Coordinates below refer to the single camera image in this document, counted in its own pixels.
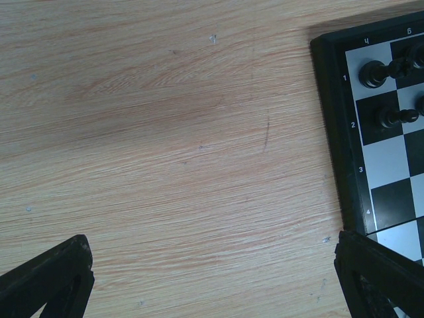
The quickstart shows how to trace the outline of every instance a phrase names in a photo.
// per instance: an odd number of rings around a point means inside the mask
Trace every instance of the wood grain surface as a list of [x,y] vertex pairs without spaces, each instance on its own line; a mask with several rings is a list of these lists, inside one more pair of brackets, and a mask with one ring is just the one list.
[[0,0],[0,274],[83,233],[85,317],[349,317],[309,41],[404,2]]

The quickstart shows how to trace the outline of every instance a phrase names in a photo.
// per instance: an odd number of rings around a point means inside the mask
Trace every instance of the chess piece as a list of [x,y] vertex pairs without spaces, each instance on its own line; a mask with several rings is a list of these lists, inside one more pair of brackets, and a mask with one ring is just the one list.
[[419,117],[415,109],[396,111],[390,107],[383,107],[377,112],[377,123],[384,128],[394,128],[406,123],[414,123]]
[[386,82],[388,77],[404,78],[410,70],[410,64],[405,58],[393,60],[387,66],[381,61],[371,61],[360,69],[359,81],[365,87],[378,88]]
[[415,69],[424,69],[424,43],[417,43],[407,51],[407,59]]
[[415,109],[421,116],[424,116],[424,96],[421,96],[415,103]]

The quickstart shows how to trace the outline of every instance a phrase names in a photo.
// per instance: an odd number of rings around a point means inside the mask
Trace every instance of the chessboard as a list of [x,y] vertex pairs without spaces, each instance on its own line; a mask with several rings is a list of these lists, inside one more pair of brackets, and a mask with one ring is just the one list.
[[424,12],[311,42],[346,230],[423,265]]

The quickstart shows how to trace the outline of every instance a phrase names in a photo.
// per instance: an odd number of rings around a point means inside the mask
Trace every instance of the black square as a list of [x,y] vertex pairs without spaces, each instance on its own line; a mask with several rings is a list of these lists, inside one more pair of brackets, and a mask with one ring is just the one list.
[[[423,41],[424,36],[414,36],[413,38],[407,38],[405,40],[392,42],[390,46],[392,47],[393,59],[403,58],[408,48],[410,48],[416,43],[420,43]],[[398,89],[417,85],[420,83],[424,83],[424,70],[414,69],[407,77],[399,78],[396,80],[396,85]]]
[[424,217],[417,219],[419,245],[421,247],[421,256],[424,258]]
[[376,112],[382,107],[390,107],[399,111],[398,92],[390,91],[356,101],[364,146],[374,142],[390,139],[403,134],[402,126],[387,129],[379,125]]
[[424,129],[406,134],[405,147],[410,176],[424,174]]
[[372,189],[371,195],[379,230],[415,218],[411,180],[409,178]]

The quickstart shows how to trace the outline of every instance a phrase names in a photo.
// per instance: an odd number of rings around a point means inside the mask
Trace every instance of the scratch mark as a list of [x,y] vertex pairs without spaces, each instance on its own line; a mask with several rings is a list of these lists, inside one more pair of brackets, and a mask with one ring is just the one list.
[[224,97],[222,97],[219,102],[215,105],[215,107],[220,106],[220,104],[222,104],[222,102],[224,101]]
[[255,59],[256,59],[255,50],[256,50],[256,37],[257,37],[256,26],[258,25],[258,4],[257,3],[255,3],[255,5],[253,7],[253,21],[254,21],[254,29],[253,29],[253,32],[252,32],[252,60],[250,62],[250,65],[251,65],[250,80],[251,81],[253,81],[254,73],[255,73],[254,63],[255,63]]
[[265,135],[265,144],[262,152],[266,150],[266,146],[268,145],[268,137],[270,135],[270,117],[268,116],[268,124],[266,125],[266,135]]
[[328,179],[328,175],[324,174],[323,176],[323,182],[321,184],[321,191],[319,192],[319,194],[323,194],[324,189],[325,189],[325,184],[327,183],[327,179]]
[[209,37],[209,40],[210,40],[213,44],[216,44],[216,43],[217,43],[217,35],[216,35],[216,34],[212,34],[212,35]]
[[323,279],[323,283],[321,284],[321,291],[323,291],[324,290],[324,288],[325,288],[325,284],[327,283],[327,279],[326,278],[324,278]]

